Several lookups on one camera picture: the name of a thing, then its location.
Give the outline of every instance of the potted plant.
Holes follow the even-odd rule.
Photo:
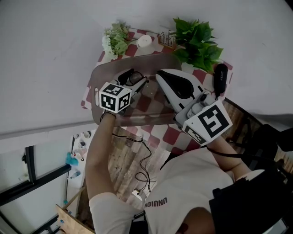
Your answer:
[[[211,41],[213,28],[209,22],[200,23],[174,19],[176,23],[175,38],[178,45],[185,48],[175,50],[173,53],[182,63],[188,63],[206,72],[214,72],[212,65],[217,63],[222,48],[217,43]]]

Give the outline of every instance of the brown tray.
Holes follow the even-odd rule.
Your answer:
[[[173,54],[160,53],[122,60],[97,66],[91,75],[92,116],[97,124],[103,109],[96,105],[96,88],[100,90],[105,82],[112,81],[113,77],[126,69],[134,68],[147,77],[146,83],[140,93],[134,95],[134,102],[127,107],[123,116],[117,115],[115,126],[143,126],[174,123],[174,111],[166,102],[159,89],[155,74],[160,69],[181,70],[181,63]]]

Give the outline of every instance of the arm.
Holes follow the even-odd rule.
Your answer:
[[[236,154],[236,151],[221,136],[207,144],[207,146],[219,153]],[[234,173],[235,180],[251,172],[241,159],[224,157],[217,154],[213,154],[213,156],[223,171],[231,170]]]
[[[88,199],[104,192],[114,193],[114,187],[108,171],[108,160],[111,152],[112,132],[115,117],[105,114],[87,153],[86,183]]]

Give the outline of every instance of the wooden floor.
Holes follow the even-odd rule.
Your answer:
[[[233,105],[229,100],[224,101],[223,104],[233,122],[233,126],[222,135],[226,140],[235,143],[242,143],[243,140],[245,141],[244,138],[247,137],[248,132],[247,122],[250,123],[252,134],[261,126],[259,121],[238,106]],[[119,136],[131,136],[131,133],[122,128],[116,128],[114,133]],[[117,197],[135,208],[141,208],[142,202],[131,193],[134,189],[141,189],[146,184],[145,182],[138,181],[135,175],[138,172],[143,172],[139,162],[149,155],[149,151],[141,143],[135,143],[125,138],[113,137],[112,141],[113,150],[109,157],[109,171]],[[161,148],[152,148],[147,142],[146,144],[151,150],[152,156],[148,158],[143,165],[146,166],[151,181],[155,181],[157,173],[169,156],[169,152]],[[232,146],[238,153],[243,153],[243,148],[237,147],[234,144],[232,144]],[[285,169],[293,172],[292,152],[284,153],[279,150],[275,160],[279,158],[284,158]],[[141,180],[145,180],[145,177],[141,174],[137,177]],[[146,195],[149,193],[147,188],[144,189],[144,192]],[[86,190],[81,194],[77,219],[91,229],[94,229]]]

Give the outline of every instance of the black metal frame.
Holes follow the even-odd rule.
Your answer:
[[[17,233],[22,234],[14,225],[5,217],[5,215],[0,212],[0,217]]]
[[[44,223],[41,227],[39,227],[37,230],[35,230],[34,232],[32,232],[31,234],[39,234],[45,230],[47,230],[47,232],[49,234],[55,234],[59,231],[60,227],[56,228],[54,231],[51,229],[51,225],[53,223],[55,223],[58,220],[58,215],[55,215],[53,218],[51,218],[49,221],[47,221],[46,223]]]
[[[28,177],[29,181],[34,183],[37,178],[36,178],[36,171],[35,171],[35,159],[34,159],[34,147],[29,146],[26,147],[26,152],[25,152],[25,159],[26,159],[26,164],[27,164],[27,171],[28,171]]]
[[[34,146],[29,146],[25,148],[25,154],[22,157],[22,160],[27,164],[27,171],[29,180],[25,181],[19,185],[14,186],[11,189],[8,189],[2,193],[0,193],[0,206],[3,206],[9,202],[14,201],[15,199],[20,198],[21,196],[51,182],[52,180],[56,179],[57,177],[67,173],[71,170],[70,165],[64,165],[54,171],[42,176],[41,178],[36,178],[36,171],[35,171],[35,163],[34,163]],[[17,230],[13,224],[0,212],[0,217],[18,234],[21,234],[19,230]],[[35,230],[33,234],[38,234],[47,230],[50,234],[55,234],[59,231],[60,227],[56,230],[52,231],[50,226],[57,221],[58,215],[54,216],[48,222],[43,224],[40,228]]]
[[[71,170],[70,165],[64,165],[47,175],[35,180],[34,182],[26,181],[23,182],[9,190],[6,190],[0,194],[0,206],[3,206],[9,202],[14,201],[15,199],[20,198],[21,196],[49,183],[50,181],[56,179],[57,177],[65,174]]]

